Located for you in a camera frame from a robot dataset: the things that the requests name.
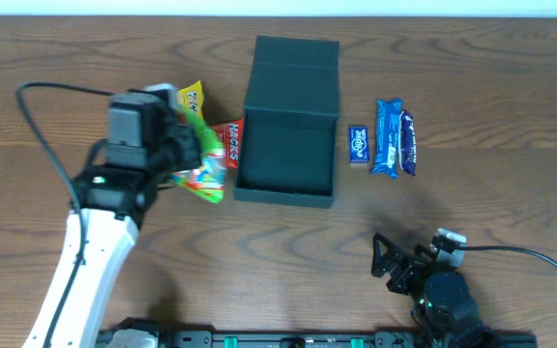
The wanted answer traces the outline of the yellow Hacks candy bag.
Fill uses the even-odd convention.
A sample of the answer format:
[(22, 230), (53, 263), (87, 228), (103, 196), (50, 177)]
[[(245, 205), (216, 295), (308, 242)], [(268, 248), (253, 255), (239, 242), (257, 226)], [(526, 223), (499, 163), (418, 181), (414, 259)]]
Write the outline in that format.
[(197, 80), (192, 85), (178, 90), (176, 97), (181, 106), (191, 110), (199, 119), (204, 119), (202, 112), (204, 93), (201, 80)]

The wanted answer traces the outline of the Haribo worms candy bag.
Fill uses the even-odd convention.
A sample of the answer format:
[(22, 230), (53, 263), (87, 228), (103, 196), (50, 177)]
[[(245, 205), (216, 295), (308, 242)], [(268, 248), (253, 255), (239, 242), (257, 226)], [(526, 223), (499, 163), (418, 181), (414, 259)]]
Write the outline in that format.
[(199, 141), (201, 165), (195, 169), (173, 172), (172, 181), (200, 198), (218, 204), (224, 198), (226, 175), (225, 150), (222, 142), (205, 121), (194, 111), (179, 108), (186, 123), (192, 126)]

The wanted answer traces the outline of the blue cookie pack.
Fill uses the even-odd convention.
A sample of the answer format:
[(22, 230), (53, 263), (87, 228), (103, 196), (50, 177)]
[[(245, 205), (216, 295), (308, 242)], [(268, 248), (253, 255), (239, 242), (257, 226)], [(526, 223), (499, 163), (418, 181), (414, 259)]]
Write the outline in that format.
[(397, 178), (396, 157), (399, 136), (401, 99), (376, 101), (375, 156), (372, 174)]

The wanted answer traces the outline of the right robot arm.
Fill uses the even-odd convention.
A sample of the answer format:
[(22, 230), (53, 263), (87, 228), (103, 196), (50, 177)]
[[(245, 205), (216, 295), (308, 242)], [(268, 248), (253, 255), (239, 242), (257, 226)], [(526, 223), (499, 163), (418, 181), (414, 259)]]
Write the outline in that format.
[(389, 276), (387, 288), (410, 297), (411, 315), (425, 347), (504, 347), (506, 343), (483, 323), (477, 302), (457, 269), (467, 238), (440, 228), (429, 246), (412, 254), (377, 233), (372, 238), (371, 274)]

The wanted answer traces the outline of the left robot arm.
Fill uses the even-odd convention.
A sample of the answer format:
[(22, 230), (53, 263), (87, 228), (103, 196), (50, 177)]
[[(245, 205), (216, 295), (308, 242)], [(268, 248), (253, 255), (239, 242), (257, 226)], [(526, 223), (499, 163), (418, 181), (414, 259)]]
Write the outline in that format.
[(30, 115), (23, 98), (29, 87), (17, 88), (18, 107), (60, 174), (71, 210), (56, 271), (24, 344), (91, 347), (145, 214), (172, 173), (200, 166), (200, 142), (180, 119), (173, 85), (108, 93), (108, 136), (71, 177)]

